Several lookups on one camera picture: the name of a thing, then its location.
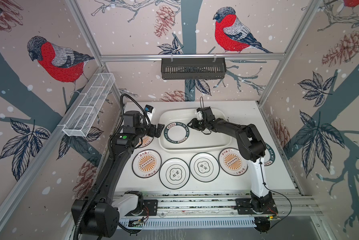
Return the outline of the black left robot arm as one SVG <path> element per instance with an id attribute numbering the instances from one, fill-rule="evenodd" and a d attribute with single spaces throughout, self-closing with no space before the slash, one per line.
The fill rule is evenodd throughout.
<path id="1" fill-rule="evenodd" d="M 120 226 L 121 218 L 131 212 L 142 211 L 141 192 L 127 191 L 119 200 L 114 201 L 114 190 L 139 140 L 145 135 L 160 137 L 163 128 L 163 124 L 147 127 L 133 123 L 117 127 L 109 138 L 108 159 L 95 184 L 82 200 L 76 200 L 71 207 L 75 224 L 73 239 L 77 240 L 81 235 L 93 235 L 98 239 L 110 238 Z"/>

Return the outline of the green rim plate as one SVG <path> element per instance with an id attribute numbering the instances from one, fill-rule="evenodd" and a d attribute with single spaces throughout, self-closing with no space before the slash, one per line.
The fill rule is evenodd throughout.
<path id="1" fill-rule="evenodd" d="M 273 150 L 273 148 L 266 143 L 266 153 L 265 153 L 265 158 L 264 158 L 264 165 L 267 167 L 267 166 L 270 166 L 272 165 L 275 160 L 276 160 L 276 154 L 275 154 L 275 151 Z"/>
<path id="2" fill-rule="evenodd" d="M 173 122 L 164 129 L 164 138 L 172 144 L 180 144 L 185 142 L 190 135 L 187 125 L 181 122 Z"/>

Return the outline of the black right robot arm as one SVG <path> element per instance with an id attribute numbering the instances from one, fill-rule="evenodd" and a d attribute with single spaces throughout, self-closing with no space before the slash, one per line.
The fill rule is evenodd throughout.
<path id="1" fill-rule="evenodd" d="M 259 214 L 274 204 L 273 195 L 267 186 L 263 164 L 267 148 L 255 125 L 239 125 L 216 118 L 212 109 L 205 107 L 196 110 L 196 117 L 187 123 L 187 127 L 201 132 L 209 130 L 235 138 L 240 155 L 248 162 L 251 174 L 251 208 Z"/>

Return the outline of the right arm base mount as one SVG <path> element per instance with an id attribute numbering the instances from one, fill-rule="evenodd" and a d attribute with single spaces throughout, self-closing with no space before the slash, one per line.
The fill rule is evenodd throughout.
<path id="1" fill-rule="evenodd" d="M 263 207 L 262 210 L 254 210 L 251 204 L 251 199 L 235 199 L 236 206 L 235 210 L 238 211 L 239 215 L 278 215 L 278 209 L 274 200 L 271 200 L 270 203 Z"/>

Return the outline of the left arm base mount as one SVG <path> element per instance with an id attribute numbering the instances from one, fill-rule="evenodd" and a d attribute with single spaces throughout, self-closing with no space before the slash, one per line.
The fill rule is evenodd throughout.
<path id="1" fill-rule="evenodd" d="M 127 213 L 126 217 L 147 217 L 147 216 L 156 216 L 157 215 L 158 200 L 144 200 L 142 211 L 138 214 L 133 214 L 132 212 Z"/>

